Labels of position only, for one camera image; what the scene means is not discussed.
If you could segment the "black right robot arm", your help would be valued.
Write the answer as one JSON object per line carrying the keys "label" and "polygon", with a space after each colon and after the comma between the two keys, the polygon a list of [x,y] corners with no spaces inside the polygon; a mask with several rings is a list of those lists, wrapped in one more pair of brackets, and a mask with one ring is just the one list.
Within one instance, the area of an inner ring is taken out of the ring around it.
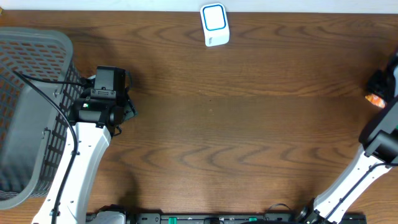
{"label": "black right robot arm", "polygon": [[384,107],[361,131],[358,151],[334,183],[295,218],[299,223],[340,223],[350,206],[379,177],[397,167],[397,52],[366,85]]}

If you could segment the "small orange snack box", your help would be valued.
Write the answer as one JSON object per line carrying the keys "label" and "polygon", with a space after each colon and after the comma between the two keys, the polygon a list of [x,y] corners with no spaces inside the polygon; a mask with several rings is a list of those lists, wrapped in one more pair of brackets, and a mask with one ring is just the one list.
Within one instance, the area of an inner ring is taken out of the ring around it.
{"label": "small orange snack box", "polygon": [[378,108],[385,108],[386,102],[379,96],[370,93],[365,96],[365,99],[367,99],[372,105],[377,106]]}

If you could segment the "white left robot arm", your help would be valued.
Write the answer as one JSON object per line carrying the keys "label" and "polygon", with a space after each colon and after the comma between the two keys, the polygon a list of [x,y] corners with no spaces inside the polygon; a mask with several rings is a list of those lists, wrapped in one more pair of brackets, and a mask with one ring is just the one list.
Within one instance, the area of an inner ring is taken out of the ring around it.
{"label": "white left robot arm", "polygon": [[127,223],[115,205],[88,213],[100,161],[120,125],[136,116],[129,97],[129,71],[99,66],[84,81],[83,92],[68,109],[67,139],[52,186],[33,223]]}

